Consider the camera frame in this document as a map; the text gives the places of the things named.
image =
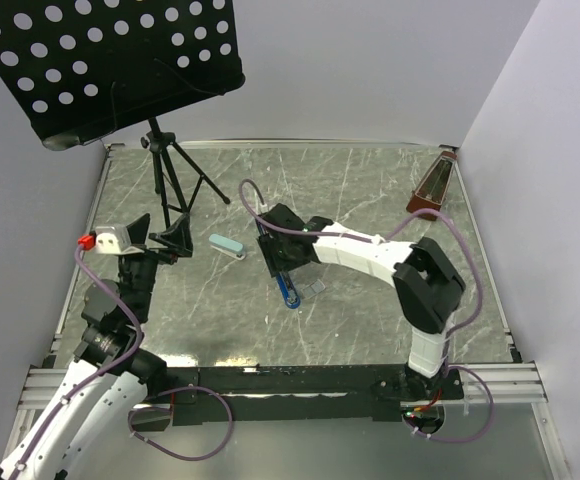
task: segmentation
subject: black music stand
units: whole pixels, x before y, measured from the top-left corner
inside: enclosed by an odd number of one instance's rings
[[[171,225],[168,210],[189,215],[204,181],[229,203],[174,134],[161,132],[156,117],[243,85],[231,0],[0,2],[0,77],[52,150],[149,120],[142,143],[153,153],[155,191],[168,227],[151,238],[176,243],[181,232],[173,236],[172,228],[189,219]],[[169,145],[200,176],[189,205]],[[163,167],[178,206],[165,197]]]

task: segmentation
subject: wall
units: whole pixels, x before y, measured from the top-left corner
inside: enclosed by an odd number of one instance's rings
[[[28,366],[54,334],[103,156],[44,149],[0,81],[0,460]]]
[[[180,140],[460,145],[537,3],[237,0],[245,85],[163,127]],[[138,145],[146,131],[112,140]]]
[[[580,1],[541,1],[460,153],[513,334],[580,478]]]

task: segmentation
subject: black tripod stand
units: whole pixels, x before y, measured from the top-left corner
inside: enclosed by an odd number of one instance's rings
[[[230,199],[226,197],[223,192],[217,187],[203,170],[190,158],[183,148],[177,143],[177,138],[172,132],[162,132],[159,128],[156,118],[149,118],[150,132],[147,137],[141,138],[141,146],[143,148],[150,148],[152,153],[152,163],[154,167],[154,191],[161,196],[161,208],[163,208],[163,218],[166,224],[166,230],[162,233],[151,233],[150,239],[174,249],[180,256],[189,257],[192,255],[192,240],[190,239],[190,210],[194,204],[201,184],[206,182],[212,190],[223,200],[226,205],[230,203]],[[186,162],[199,174],[199,180],[194,187],[190,203],[186,203],[186,199],[181,191],[181,185],[177,178],[177,173],[172,165],[168,147],[174,148],[179,155],[181,155]],[[168,195],[166,193],[166,185],[164,179],[174,190],[177,197],[178,206],[168,203]],[[171,224],[170,210],[174,210],[180,214],[180,217]]]

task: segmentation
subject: marble table top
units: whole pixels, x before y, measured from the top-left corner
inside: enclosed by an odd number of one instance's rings
[[[320,215],[369,234],[387,233],[402,220],[405,206],[438,148],[202,148],[189,154],[232,199],[225,205],[203,185],[191,213],[194,256],[160,266],[143,348],[170,366],[336,365],[403,363],[411,328],[394,288],[335,265],[311,264],[293,272],[295,283],[317,279],[325,291],[288,309],[270,278],[256,244],[256,227],[237,195],[246,177],[262,189],[268,205],[287,204],[304,220]],[[197,176],[178,155],[173,163],[189,199]],[[151,231],[163,230],[154,193],[152,158],[145,150],[117,149],[99,203],[95,225],[128,224],[152,215]],[[457,363],[510,362],[499,307],[488,281],[474,226],[453,174],[444,212],[466,237],[485,285],[482,314],[451,339]],[[248,256],[237,261],[212,249],[218,233],[243,243]],[[474,309],[476,288],[454,237],[441,222],[415,220],[397,240],[436,239],[467,284],[457,320]],[[104,278],[116,278],[116,258],[86,254]],[[65,366],[85,327],[80,318],[89,281],[78,277],[65,321],[57,367]]]

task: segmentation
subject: metal frame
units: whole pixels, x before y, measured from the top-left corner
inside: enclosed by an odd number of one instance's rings
[[[399,148],[415,146],[414,144],[403,142],[368,142],[356,140],[214,140],[214,141],[193,141],[181,142],[181,145],[186,149],[200,149],[200,148],[310,148],[317,146],[332,146],[332,147],[348,147],[348,148]],[[110,170],[110,162],[114,156],[114,150],[123,145],[109,145],[108,154],[106,155],[101,178],[97,185],[95,196],[90,208],[90,213],[86,222],[86,232],[93,227],[94,218],[101,200],[101,195],[105,182],[107,180],[108,172]],[[488,278],[493,286],[495,300],[501,314],[503,328],[506,335],[509,337],[508,343],[514,347],[514,340],[512,339],[510,328],[506,320],[501,300],[497,291],[496,284],[492,275],[492,270],[485,253],[481,235],[476,224],[474,213],[470,205],[469,197],[465,188],[461,171],[457,166],[457,177],[461,190],[466,199],[467,208],[472,220],[473,227],[477,236],[479,247],[481,248],[484,263]],[[61,312],[59,323],[57,325],[56,336],[53,342],[53,351],[58,349],[61,339],[61,332],[67,316],[69,304],[72,298],[74,287],[76,285],[78,276],[78,268],[75,268],[70,287],[64,306]],[[492,364],[470,364],[466,365],[468,368],[474,370],[480,375],[491,389],[495,403],[497,404],[531,404],[535,419],[537,422],[537,430],[540,434],[544,445],[546,457],[553,477],[558,480],[571,479],[571,474],[568,469],[567,462],[559,441],[559,437],[550,415],[548,399],[539,376],[539,372],[534,363],[492,363]],[[60,384],[65,370],[63,369],[37,369],[30,370],[26,379],[21,399],[17,406],[17,415],[13,425],[13,429],[8,441],[5,454],[9,454],[14,446],[16,446],[20,439],[25,436],[27,431],[31,428],[35,417],[45,408],[48,401],[54,394],[56,388]],[[484,404],[487,399],[479,384],[469,375],[462,372],[461,379],[464,385],[465,399],[441,401],[441,404]],[[424,404],[426,402],[404,403],[404,406]]]

